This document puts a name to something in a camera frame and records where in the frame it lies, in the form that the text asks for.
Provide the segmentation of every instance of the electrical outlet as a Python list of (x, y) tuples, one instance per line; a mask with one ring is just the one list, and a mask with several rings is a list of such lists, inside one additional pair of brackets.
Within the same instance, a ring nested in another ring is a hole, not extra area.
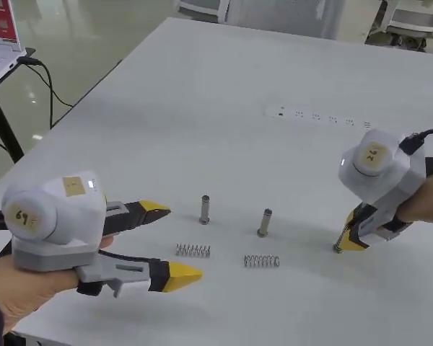
[(265, 109), (265, 116), (282, 118), (288, 121), (301, 121), (306, 123), (314, 123), (317, 125), (327, 125), (333, 128), (348, 128), (355, 130), (368, 131), (375, 127), (369, 121), (353, 119), (349, 117), (337, 117), (335, 115), (325, 115), (311, 110), (301, 110), (291, 105), (271, 105)]

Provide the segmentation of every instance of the handwritten label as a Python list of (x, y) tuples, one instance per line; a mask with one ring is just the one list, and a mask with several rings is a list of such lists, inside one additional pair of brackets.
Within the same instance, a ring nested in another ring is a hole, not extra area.
[(85, 195), (85, 188), (80, 177), (64, 177), (66, 197)]
[(371, 169), (376, 169), (382, 163), (388, 152), (387, 146), (379, 144), (377, 142), (370, 142), (361, 155), (361, 164)]
[(36, 214), (15, 204), (11, 204), (6, 209), (6, 220), (16, 226), (23, 227), (32, 234), (37, 232), (40, 225), (40, 220)]

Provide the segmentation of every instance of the coil spring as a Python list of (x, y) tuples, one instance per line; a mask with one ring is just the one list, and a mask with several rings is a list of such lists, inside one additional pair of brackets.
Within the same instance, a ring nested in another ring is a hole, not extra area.
[(279, 256), (247, 254), (244, 256), (246, 267), (278, 267)]
[(190, 257), (210, 257), (210, 246), (176, 244), (176, 255)]
[(341, 239), (344, 237), (345, 232), (349, 230), (349, 226), (345, 226), (344, 230), (341, 232), (337, 242), (333, 245), (332, 250), (337, 254), (342, 254), (344, 251), (340, 248)]

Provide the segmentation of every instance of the hand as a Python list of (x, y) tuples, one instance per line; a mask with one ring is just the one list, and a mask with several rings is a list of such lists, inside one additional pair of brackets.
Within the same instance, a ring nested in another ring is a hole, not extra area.
[(433, 223), (433, 176), (427, 178), (414, 196), (400, 206), (396, 216), (405, 222)]
[[(101, 241), (108, 247), (113, 238)], [(4, 316), (5, 335), (22, 318), (30, 315), (57, 293), (76, 288), (79, 278), (74, 270), (29, 272), (13, 265), (12, 256), (0, 258), (0, 310)]]

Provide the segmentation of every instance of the white chair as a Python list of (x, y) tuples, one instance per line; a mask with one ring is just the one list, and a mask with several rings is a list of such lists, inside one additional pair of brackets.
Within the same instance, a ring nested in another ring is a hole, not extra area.
[(433, 39), (433, 1), (386, 0), (387, 7), (376, 32)]
[(187, 10), (191, 14), (212, 16), (215, 22), (226, 24), (230, 0), (174, 0), (175, 8)]
[(175, 7), (211, 16), (213, 22), (220, 24), (336, 39), (345, 2), (346, 0), (175, 0)]

